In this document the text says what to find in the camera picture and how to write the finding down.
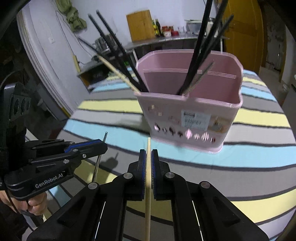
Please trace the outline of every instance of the glass cup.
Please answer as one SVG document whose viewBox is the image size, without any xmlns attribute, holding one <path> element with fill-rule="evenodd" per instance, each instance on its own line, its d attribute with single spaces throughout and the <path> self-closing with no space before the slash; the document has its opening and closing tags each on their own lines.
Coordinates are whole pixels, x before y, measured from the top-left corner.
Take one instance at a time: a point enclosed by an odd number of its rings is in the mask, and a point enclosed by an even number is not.
<svg viewBox="0 0 296 241">
<path fill-rule="evenodd" d="M 185 35 L 185 29 L 184 26 L 179 26 L 178 27 L 179 35 Z"/>
</svg>

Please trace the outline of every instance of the product label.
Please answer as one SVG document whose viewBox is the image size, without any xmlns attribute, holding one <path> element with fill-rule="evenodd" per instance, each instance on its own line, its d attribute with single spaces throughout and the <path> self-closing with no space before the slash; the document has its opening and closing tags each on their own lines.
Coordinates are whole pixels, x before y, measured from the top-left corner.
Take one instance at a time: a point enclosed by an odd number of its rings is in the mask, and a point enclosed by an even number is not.
<svg viewBox="0 0 296 241">
<path fill-rule="evenodd" d="M 203 131 L 207 130 L 211 115 L 193 112 L 190 110 L 181 111 L 181 125 L 187 128 L 196 128 Z"/>
</svg>

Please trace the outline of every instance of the white wall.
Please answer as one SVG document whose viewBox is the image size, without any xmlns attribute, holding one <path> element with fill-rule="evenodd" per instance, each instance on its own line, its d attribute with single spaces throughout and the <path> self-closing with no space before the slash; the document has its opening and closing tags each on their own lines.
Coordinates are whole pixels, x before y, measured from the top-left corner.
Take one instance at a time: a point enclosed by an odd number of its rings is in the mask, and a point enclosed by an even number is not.
<svg viewBox="0 0 296 241">
<path fill-rule="evenodd" d="M 87 22 L 87 30 L 80 32 L 79 36 L 91 43 L 100 37 L 88 19 L 88 13 L 93 15 L 103 31 L 107 33 L 96 15 L 96 10 L 99 10 L 123 45 L 131 41 L 126 20 L 126 15 L 129 13 L 149 9 L 152 19 L 158 18 L 162 26 L 173 25 L 177 29 L 178 26 L 185 26 L 184 19 L 201 20 L 205 9 L 203 0 L 72 0 L 72 3 L 78 9 L 79 17 Z M 210 16 L 216 16 L 214 4 Z"/>
<path fill-rule="evenodd" d="M 282 80 L 288 85 L 296 74 L 296 42 L 286 27 L 286 40 L 287 40 L 287 50 L 286 50 L 286 61 Z"/>
<path fill-rule="evenodd" d="M 32 19 L 38 44 L 41 45 L 41 51 L 44 52 L 46 61 L 49 61 L 50 67 L 54 71 L 54 78 L 51 78 L 50 81 L 53 82 L 54 88 L 58 89 L 60 95 L 69 100 L 69 108 L 73 111 L 89 93 L 80 78 L 77 77 L 73 55 L 61 26 L 71 47 L 75 50 L 74 54 L 77 53 L 80 59 L 86 62 L 90 60 L 91 55 L 82 49 L 78 40 L 68 31 L 68 26 L 63 24 L 63 20 L 61 20 L 60 26 L 58 21 L 60 16 L 56 13 L 54 0 L 31 0 L 26 8 L 28 7 L 29 11 L 26 13 Z"/>
</svg>

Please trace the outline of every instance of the yellow stripe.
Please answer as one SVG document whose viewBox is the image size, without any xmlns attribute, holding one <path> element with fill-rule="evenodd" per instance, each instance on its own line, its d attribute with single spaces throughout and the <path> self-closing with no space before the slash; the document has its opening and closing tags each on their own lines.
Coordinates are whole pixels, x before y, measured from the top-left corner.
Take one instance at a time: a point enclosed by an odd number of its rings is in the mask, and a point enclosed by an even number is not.
<svg viewBox="0 0 296 241">
<path fill-rule="evenodd" d="M 74 173 L 86 183 L 90 183 L 94 173 L 94 165 L 85 160 L 82 160 L 81 165 L 76 168 Z M 113 181 L 115 177 L 117 176 L 99 168 L 96 182 L 98 184 L 109 183 Z"/>
<path fill-rule="evenodd" d="M 142 109 L 137 100 L 108 100 L 108 101 L 84 101 L 80 109 L 101 110 L 113 112 L 141 113 Z M 260 125 L 290 127 L 285 114 L 270 113 L 240 108 L 234 122 Z"/>
<path fill-rule="evenodd" d="M 296 189 L 266 199 L 232 202 L 254 223 L 276 217 L 296 206 Z"/>
<path fill-rule="evenodd" d="M 143 113 L 137 100 L 87 100 L 83 101 L 78 108 L 84 110 Z"/>
<path fill-rule="evenodd" d="M 43 220 L 46 221 L 50 218 L 52 214 L 48 211 L 48 209 L 45 210 L 45 213 L 43 214 Z"/>
<path fill-rule="evenodd" d="M 86 183 L 91 182 L 94 165 L 86 161 L 82 161 L 82 164 L 75 170 L 81 179 Z M 98 183 L 103 184 L 112 181 L 116 175 L 108 173 L 102 169 L 99 169 Z M 253 201 L 233 201 L 232 203 L 239 208 L 248 218 L 254 223 L 262 222 L 273 217 L 276 217 L 291 208 L 296 206 L 296 189 L 278 195 L 276 197 L 253 200 Z M 128 207 L 137 211 L 145 213 L 145 202 L 128 202 Z M 172 221 L 172 212 L 170 201 L 155 201 L 151 198 L 151 215 Z"/>
<path fill-rule="evenodd" d="M 239 109 L 234 122 L 260 126 L 290 127 L 285 114 L 247 110 L 244 108 Z"/>
<path fill-rule="evenodd" d="M 256 84 L 256 85 L 266 86 L 266 84 L 261 80 L 251 79 L 251 78 L 248 78 L 248 77 L 243 77 L 242 80 L 243 80 L 243 82 L 251 82 L 251 83 Z"/>
</svg>

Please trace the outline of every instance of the yellow door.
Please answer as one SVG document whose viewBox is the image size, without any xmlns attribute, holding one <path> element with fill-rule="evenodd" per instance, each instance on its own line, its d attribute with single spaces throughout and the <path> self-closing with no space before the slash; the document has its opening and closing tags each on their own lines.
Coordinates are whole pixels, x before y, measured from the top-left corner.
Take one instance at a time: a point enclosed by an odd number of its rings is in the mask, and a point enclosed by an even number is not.
<svg viewBox="0 0 296 241">
<path fill-rule="evenodd" d="M 228 0 L 223 19 L 234 18 L 225 31 L 225 52 L 235 55 L 244 69 L 259 73 L 263 57 L 263 22 L 257 0 Z"/>
</svg>

